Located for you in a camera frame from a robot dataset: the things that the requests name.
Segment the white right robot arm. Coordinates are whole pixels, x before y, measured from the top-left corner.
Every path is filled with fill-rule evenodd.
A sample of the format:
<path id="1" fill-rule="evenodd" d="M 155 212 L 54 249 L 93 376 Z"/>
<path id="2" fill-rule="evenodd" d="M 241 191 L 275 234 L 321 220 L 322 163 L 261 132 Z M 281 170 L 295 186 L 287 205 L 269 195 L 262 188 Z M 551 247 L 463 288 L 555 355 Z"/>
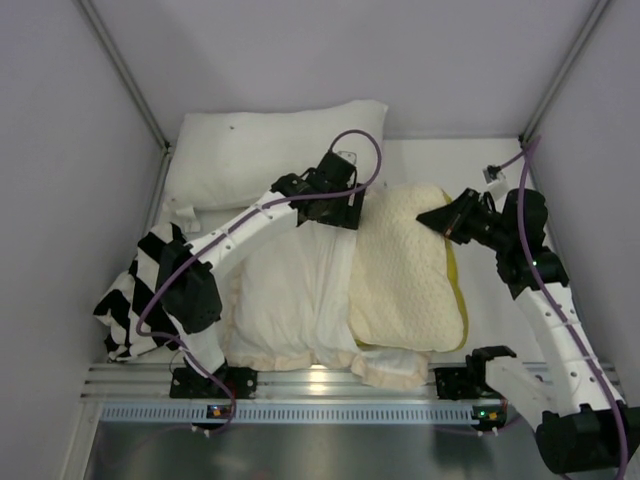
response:
<path id="1" fill-rule="evenodd" d="M 639 410 L 626 404 L 602 370 L 562 261 L 545 244 L 545 197 L 513 189 L 497 211 L 490 195 L 467 189 L 416 219 L 456 244 L 475 241 L 495 252 L 498 275 L 526 317 L 552 382 L 545 386 L 534 377 L 511 348 L 491 346 L 466 358 L 472 385 L 517 410 L 551 472 L 614 468 L 624 477 L 639 447 Z"/>

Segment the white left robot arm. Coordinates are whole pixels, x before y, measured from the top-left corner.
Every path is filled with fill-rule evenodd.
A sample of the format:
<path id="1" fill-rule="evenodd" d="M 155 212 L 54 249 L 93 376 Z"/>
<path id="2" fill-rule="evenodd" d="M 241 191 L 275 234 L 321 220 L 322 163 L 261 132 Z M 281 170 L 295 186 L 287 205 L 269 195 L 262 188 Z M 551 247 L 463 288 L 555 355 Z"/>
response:
<path id="1" fill-rule="evenodd" d="M 256 204 L 219 229 L 163 247 L 155 292 L 184 344 L 185 366 L 174 378 L 178 397 L 221 394 L 218 381 L 228 367 L 215 329 L 223 310 L 218 281 L 268 241 L 307 221 L 357 229 L 364 191 L 356 166 L 328 151 L 317 167 L 280 177 Z"/>

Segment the grey plush cream-frilled pillowcase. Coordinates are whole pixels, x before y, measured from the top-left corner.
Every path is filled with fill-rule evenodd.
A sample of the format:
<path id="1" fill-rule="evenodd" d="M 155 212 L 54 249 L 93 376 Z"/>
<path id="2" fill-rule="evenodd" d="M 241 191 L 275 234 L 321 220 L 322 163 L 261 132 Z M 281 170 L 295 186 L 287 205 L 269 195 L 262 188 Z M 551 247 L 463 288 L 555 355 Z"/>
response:
<path id="1" fill-rule="evenodd" d="M 261 372 L 319 364 L 397 391 L 425 385 L 427 356 L 357 345 L 348 326 L 355 245 L 353 230 L 308 222 L 249 255 L 227 296 L 227 362 Z"/>

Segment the cream yellow-edged pillow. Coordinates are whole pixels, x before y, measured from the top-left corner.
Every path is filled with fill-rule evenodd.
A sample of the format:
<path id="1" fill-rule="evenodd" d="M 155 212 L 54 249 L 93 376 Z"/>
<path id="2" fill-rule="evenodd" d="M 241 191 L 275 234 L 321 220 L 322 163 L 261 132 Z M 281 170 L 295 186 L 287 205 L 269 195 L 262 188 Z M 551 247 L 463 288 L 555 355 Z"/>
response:
<path id="1" fill-rule="evenodd" d="M 466 343 L 468 314 L 453 248 L 417 219 L 449 202 L 429 184 L 366 195 L 349 289 L 349 327 L 360 343 L 444 353 Z"/>

